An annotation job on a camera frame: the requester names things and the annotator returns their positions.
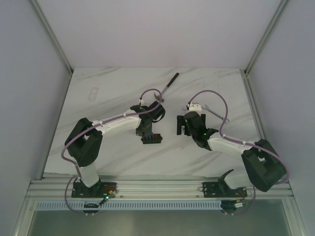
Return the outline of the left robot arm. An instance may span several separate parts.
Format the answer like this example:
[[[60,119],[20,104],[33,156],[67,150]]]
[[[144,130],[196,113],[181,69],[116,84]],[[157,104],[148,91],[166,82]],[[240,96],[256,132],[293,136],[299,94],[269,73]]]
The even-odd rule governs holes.
[[[141,138],[144,145],[160,144],[162,136],[154,134],[152,126],[161,121],[165,113],[163,106],[154,102],[150,106],[134,105],[122,115],[107,120],[80,119],[66,139],[61,156],[74,164],[83,195],[94,198],[100,194],[102,183],[95,161],[103,139],[135,130],[135,135]]]

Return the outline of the black fuse box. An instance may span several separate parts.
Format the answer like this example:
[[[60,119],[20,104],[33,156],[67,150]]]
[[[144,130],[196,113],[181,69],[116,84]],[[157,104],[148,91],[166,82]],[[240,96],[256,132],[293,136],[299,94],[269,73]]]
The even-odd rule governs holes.
[[[141,141],[144,145],[149,144],[160,144],[162,142],[163,137],[160,134],[150,134],[146,137],[142,137]]]

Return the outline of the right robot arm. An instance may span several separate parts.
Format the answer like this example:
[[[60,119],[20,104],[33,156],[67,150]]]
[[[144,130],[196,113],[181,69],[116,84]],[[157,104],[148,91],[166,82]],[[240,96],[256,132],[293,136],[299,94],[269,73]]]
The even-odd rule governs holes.
[[[231,169],[218,179],[218,191],[223,196],[231,195],[238,188],[250,186],[267,192],[287,177],[287,168],[265,139],[248,143],[226,137],[219,130],[207,128],[205,115],[195,111],[177,116],[177,135],[182,132],[192,137],[200,148],[241,158],[243,161],[244,168]]]

